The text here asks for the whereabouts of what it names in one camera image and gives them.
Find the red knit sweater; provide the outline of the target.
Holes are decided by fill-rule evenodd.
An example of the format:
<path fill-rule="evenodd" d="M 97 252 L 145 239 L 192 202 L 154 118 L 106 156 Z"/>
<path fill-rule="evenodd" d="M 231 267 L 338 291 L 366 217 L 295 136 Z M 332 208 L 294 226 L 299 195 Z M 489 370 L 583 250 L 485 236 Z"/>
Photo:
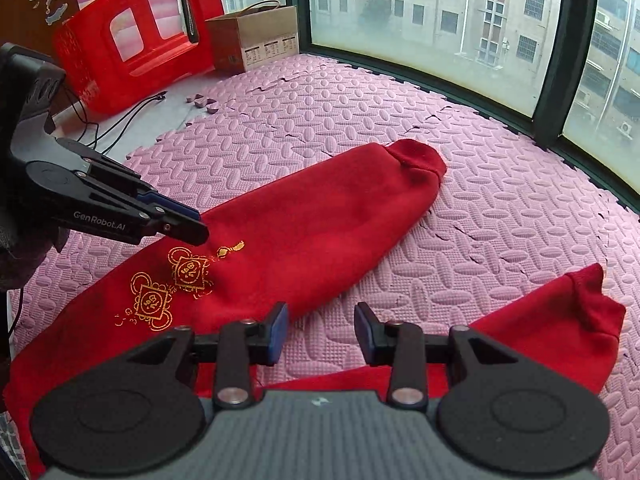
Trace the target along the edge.
<path fill-rule="evenodd" d="M 370 143 L 203 214 L 209 239 L 163 237 L 66 304 L 17 353 L 4 400 L 32 479 L 46 471 L 29 431 L 36 403 L 66 380 L 180 325 L 216 332 L 262 320 L 278 301 L 291 321 L 347 292 L 431 208 L 447 172 L 416 140 Z M 599 263 L 568 272 L 471 327 L 598 394 L 617 359 L 626 309 L 602 294 Z"/>

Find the red plastic stool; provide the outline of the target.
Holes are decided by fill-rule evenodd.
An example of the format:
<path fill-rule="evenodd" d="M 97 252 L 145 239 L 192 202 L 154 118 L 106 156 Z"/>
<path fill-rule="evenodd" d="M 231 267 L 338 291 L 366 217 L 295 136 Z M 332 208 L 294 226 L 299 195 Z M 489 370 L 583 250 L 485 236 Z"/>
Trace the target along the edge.
<path fill-rule="evenodd" d="M 206 21 L 221 0 L 93 0 L 53 33 L 68 86 L 111 116 L 175 81 L 214 67 Z"/>

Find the pink foam floor mat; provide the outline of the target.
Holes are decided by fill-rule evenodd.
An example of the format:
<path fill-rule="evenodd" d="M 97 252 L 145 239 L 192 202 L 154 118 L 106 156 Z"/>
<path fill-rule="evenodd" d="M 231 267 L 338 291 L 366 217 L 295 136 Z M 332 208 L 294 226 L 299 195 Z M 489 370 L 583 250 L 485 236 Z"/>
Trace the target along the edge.
<path fill-rule="evenodd" d="M 600 391 L 611 434 L 598 471 L 639 474 L 639 218 L 582 172 L 472 108 L 392 78 L 309 55 L 234 76 L 208 92 L 209 116 L 134 152 L 129 167 L 158 192 L 202 215 L 228 200 L 352 148 L 411 139 L 446 162 L 438 196 L 408 238 L 347 292 L 290 320 L 275 366 L 259 385 L 296 390 L 385 391 L 386 366 L 368 367 L 354 307 L 427 333 L 471 327 L 467 304 L 496 312 L 568 272 L 599 263 L 602 294 L 625 309 L 617 359 Z M 140 250 L 73 233 L 26 288 L 16 356 L 76 296 Z"/>

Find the brown cardboard box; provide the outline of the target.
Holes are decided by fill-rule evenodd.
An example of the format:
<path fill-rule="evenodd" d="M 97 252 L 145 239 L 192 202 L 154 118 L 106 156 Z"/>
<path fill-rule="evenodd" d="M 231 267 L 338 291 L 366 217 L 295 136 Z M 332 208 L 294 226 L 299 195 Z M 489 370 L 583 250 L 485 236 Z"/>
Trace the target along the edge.
<path fill-rule="evenodd" d="M 243 10 L 206 21 L 214 69 L 240 74 L 299 54 L 295 6 L 278 0 L 253 3 Z"/>

